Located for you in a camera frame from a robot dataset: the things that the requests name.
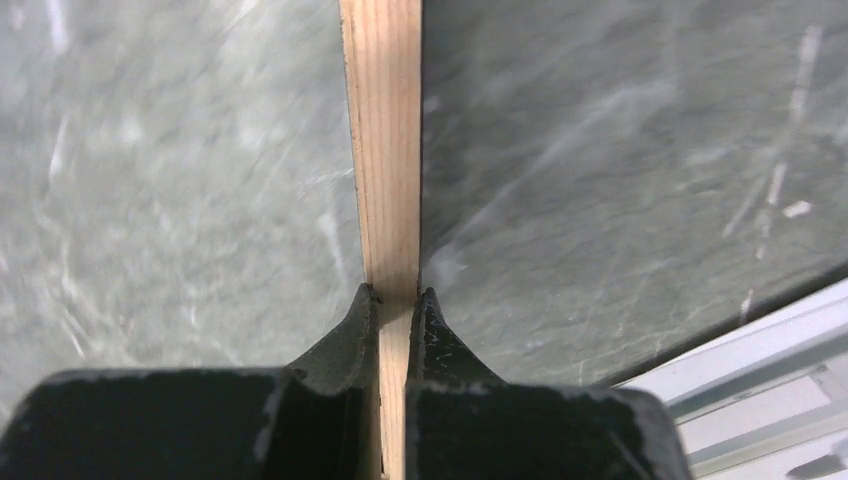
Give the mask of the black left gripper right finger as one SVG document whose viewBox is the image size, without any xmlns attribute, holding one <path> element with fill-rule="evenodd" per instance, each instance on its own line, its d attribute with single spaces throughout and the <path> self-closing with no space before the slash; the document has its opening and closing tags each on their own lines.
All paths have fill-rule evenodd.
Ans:
<svg viewBox="0 0 848 480">
<path fill-rule="evenodd" d="M 434 289 L 412 320 L 408 479 L 689 479 L 676 425 L 652 394 L 511 384 L 451 330 Z"/>
</svg>

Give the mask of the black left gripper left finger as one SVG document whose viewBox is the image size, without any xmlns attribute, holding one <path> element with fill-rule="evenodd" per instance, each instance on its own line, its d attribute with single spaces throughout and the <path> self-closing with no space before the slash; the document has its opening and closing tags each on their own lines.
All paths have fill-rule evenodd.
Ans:
<svg viewBox="0 0 848 480">
<path fill-rule="evenodd" d="M 5 479 L 374 479 L 376 301 L 285 366 L 67 370 L 1 437 Z"/>
</svg>

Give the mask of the light wooden picture frame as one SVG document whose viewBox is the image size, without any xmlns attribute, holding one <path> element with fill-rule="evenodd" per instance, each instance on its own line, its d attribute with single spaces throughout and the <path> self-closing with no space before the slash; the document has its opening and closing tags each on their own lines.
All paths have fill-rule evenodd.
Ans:
<svg viewBox="0 0 848 480">
<path fill-rule="evenodd" d="M 381 300 L 384 472 L 406 476 L 405 385 L 420 288 L 420 1 L 342 1 L 340 17 L 365 276 Z"/>
</svg>

